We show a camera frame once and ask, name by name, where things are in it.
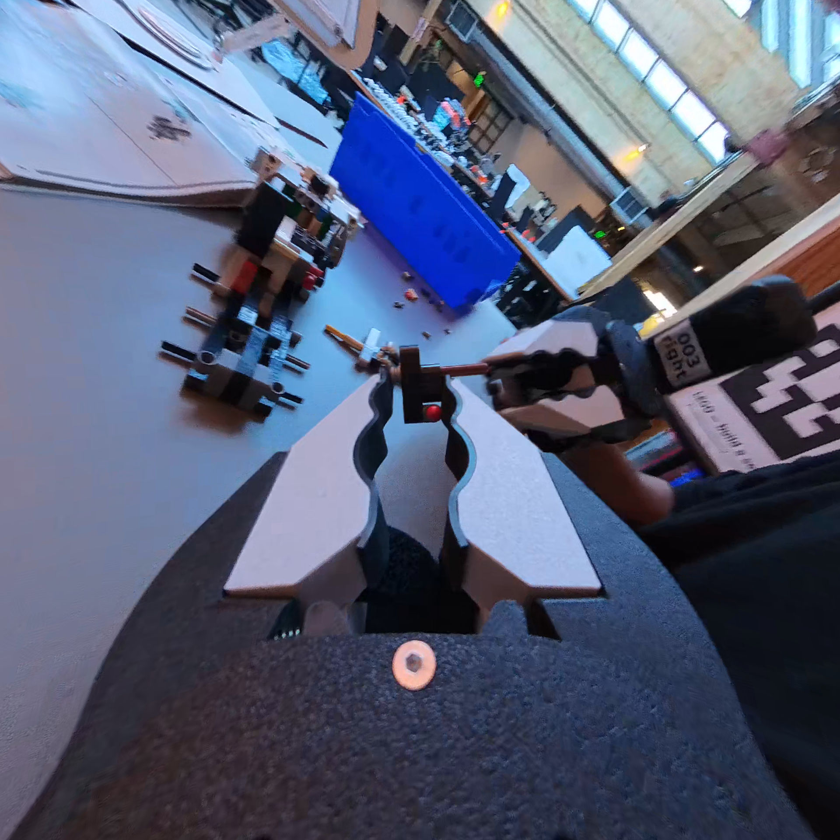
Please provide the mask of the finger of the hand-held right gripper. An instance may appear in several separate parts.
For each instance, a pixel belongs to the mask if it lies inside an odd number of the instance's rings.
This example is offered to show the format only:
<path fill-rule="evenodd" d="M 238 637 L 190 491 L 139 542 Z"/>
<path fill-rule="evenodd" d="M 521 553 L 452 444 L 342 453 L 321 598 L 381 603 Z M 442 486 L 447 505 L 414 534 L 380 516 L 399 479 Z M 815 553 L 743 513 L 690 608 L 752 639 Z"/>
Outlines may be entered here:
<path fill-rule="evenodd" d="M 489 382 L 567 376 L 598 352 L 600 329 L 588 321 L 549 320 L 503 340 L 486 356 Z"/>
<path fill-rule="evenodd" d="M 576 440 L 610 435 L 625 426 L 618 396 L 592 379 L 576 389 L 525 377 L 493 377 L 489 396 L 500 417 L 524 436 Z"/>

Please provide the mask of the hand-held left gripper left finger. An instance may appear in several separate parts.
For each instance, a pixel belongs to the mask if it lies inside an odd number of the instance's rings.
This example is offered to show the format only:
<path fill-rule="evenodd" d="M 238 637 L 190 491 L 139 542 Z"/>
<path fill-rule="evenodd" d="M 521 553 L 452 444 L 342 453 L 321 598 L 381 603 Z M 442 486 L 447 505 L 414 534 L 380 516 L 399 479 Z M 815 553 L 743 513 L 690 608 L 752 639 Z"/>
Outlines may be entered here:
<path fill-rule="evenodd" d="M 286 601 L 274 636 L 364 632 L 390 533 L 375 474 L 387 455 L 389 375 L 370 376 L 286 453 L 224 585 L 232 597 Z"/>

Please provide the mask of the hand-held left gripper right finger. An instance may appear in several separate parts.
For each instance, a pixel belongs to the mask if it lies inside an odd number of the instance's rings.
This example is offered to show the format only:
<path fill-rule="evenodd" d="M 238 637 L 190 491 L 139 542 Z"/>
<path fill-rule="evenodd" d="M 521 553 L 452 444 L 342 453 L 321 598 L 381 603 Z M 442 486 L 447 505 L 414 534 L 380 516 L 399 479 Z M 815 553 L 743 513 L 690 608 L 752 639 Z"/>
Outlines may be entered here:
<path fill-rule="evenodd" d="M 600 597 L 603 583 L 541 450 L 460 380 L 444 378 L 445 463 L 455 480 L 439 561 L 476 609 L 476 630 L 502 603 Z"/>

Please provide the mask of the black lego piece red pin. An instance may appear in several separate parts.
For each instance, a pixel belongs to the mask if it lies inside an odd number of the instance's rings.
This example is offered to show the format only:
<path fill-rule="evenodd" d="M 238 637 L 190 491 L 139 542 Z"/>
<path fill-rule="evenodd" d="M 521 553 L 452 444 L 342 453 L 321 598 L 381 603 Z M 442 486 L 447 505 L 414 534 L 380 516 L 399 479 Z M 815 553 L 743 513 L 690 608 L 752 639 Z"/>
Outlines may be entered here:
<path fill-rule="evenodd" d="M 420 348 L 404 345 L 390 351 L 392 381 L 402 389 L 405 424 L 448 423 L 455 412 L 451 384 L 457 377 L 487 375 L 486 362 L 472 364 L 423 364 Z"/>

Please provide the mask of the scattered small lego pins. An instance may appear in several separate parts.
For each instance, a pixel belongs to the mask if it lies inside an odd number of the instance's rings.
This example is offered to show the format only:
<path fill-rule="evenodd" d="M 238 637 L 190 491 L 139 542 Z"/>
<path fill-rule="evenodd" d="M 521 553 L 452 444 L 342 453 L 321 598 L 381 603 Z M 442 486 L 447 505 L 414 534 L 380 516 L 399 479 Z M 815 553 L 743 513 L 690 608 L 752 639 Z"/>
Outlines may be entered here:
<path fill-rule="evenodd" d="M 430 343 L 454 334 L 452 312 L 424 278 L 411 269 L 404 269 L 398 276 L 397 285 L 392 309 L 402 314 L 406 335 L 419 339 L 421 343 Z"/>

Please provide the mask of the small lego subassembly yellow axle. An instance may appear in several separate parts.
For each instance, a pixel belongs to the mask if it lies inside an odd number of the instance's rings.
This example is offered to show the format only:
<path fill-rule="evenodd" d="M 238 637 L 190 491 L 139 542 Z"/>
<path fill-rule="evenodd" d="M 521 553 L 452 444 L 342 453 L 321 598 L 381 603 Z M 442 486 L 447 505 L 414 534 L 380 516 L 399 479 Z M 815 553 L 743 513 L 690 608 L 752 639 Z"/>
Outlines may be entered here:
<path fill-rule="evenodd" d="M 357 372 L 374 375 L 386 371 L 394 382 L 400 380 L 400 352 L 393 343 L 383 340 L 382 331 L 370 329 L 364 339 L 336 329 L 330 324 L 324 333 L 353 356 L 353 367 Z"/>

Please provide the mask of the partly built lego truck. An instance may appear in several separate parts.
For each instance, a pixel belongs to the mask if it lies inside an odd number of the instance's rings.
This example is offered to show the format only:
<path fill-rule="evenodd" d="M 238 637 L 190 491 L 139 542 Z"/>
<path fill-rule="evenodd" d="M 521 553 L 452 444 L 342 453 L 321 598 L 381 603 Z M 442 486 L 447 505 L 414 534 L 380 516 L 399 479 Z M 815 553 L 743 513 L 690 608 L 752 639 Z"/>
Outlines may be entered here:
<path fill-rule="evenodd" d="M 288 153 L 260 147 L 248 164 L 256 184 L 220 269 L 192 268 L 220 309 L 186 309 L 204 341 L 197 350 L 164 341 L 160 354 L 185 366 L 183 389 L 262 420 L 279 403 L 302 403 L 280 379 L 309 368 L 292 353 L 301 339 L 292 309 L 322 287 L 364 219 L 335 179 Z"/>

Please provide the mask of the person's right hand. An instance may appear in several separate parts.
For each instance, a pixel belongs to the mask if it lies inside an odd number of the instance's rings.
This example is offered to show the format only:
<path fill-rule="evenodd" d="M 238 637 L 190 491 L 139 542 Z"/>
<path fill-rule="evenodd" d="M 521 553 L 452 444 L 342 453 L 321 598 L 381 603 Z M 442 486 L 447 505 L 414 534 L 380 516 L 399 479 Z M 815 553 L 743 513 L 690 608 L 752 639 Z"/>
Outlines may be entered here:
<path fill-rule="evenodd" d="M 670 484 L 638 471 L 613 444 L 590 442 L 568 449 L 560 460 L 620 519 L 634 528 L 661 522 L 673 511 Z"/>

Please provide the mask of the white fiducial marker card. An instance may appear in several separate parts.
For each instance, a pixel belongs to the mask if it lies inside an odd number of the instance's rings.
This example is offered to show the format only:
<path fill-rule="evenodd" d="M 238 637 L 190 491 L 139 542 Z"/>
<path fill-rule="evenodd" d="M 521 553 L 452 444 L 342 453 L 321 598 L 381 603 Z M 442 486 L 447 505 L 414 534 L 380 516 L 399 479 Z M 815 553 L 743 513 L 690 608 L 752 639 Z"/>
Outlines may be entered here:
<path fill-rule="evenodd" d="M 667 398 L 717 473 L 747 473 L 839 448 L 839 304 L 815 316 L 807 347 Z"/>

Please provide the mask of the blue plastic bin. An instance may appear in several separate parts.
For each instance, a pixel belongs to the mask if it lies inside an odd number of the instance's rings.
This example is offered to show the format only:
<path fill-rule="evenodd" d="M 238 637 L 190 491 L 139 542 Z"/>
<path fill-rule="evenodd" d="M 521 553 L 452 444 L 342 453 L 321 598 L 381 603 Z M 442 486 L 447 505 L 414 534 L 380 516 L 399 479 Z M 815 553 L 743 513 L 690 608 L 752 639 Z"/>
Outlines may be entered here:
<path fill-rule="evenodd" d="M 519 261 L 519 251 L 490 216 L 360 92 L 330 174 L 456 312 L 466 312 L 503 285 Z"/>

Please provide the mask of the wooden display board with sheet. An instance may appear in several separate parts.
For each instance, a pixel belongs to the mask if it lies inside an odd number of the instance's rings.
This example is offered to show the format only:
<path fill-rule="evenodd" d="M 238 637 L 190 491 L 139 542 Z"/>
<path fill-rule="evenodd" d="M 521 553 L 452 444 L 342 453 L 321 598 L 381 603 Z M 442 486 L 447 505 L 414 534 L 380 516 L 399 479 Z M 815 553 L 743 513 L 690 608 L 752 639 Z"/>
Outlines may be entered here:
<path fill-rule="evenodd" d="M 269 1 L 319 53 L 341 69 L 360 69 L 375 35 L 378 1 Z"/>

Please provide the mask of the open instruction booklet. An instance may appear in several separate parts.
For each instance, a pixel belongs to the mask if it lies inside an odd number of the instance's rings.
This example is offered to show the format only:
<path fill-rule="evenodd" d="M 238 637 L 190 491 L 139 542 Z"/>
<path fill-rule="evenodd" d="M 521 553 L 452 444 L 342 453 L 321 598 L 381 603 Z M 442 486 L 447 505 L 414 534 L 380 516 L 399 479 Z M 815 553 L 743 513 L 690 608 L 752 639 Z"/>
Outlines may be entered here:
<path fill-rule="evenodd" d="M 251 120 L 162 78 L 110 27 L 2 2 L 2 180 L 187 206 L 254 187 Z"/>

